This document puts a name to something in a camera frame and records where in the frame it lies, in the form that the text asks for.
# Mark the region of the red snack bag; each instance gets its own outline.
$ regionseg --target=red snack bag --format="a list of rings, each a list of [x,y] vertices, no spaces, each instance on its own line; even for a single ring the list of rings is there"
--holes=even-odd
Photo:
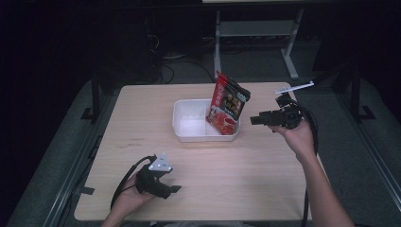
[[[251,93],[218,71],[215,92],[206,120],[223,135],[234,134],[235,125]]]

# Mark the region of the light wood tabletop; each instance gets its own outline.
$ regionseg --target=light wood tabletop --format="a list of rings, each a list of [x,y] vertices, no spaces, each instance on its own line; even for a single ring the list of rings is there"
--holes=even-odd
[[[280,134],[263,125],[251,125],[250,120],[259,112],[278,110],[275,98],[279,95],[274,91],[289,85],[240,85],[251,92],[251,99],[240,116],[236,139],[198,143],[177,138],[172,128],[174,103],[211,98],[215,84],[124,87],[85,185],[94,193],[81,194],[75,217],[106,218],[113,192],[131,166],[146,156],[165,152],[173,171],[161,182],[182,188],[166,200],[150,201],[127,219],[302,219],[305,175],[301,165]]]

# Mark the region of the white container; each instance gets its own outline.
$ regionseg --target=white container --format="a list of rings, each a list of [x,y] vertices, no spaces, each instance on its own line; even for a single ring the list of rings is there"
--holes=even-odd
[[[232,135],[222,135],[206,121],[211,101],[212,99],[184,99],[174,104],[173,129],[181,142],[235,140],[239,119]]]

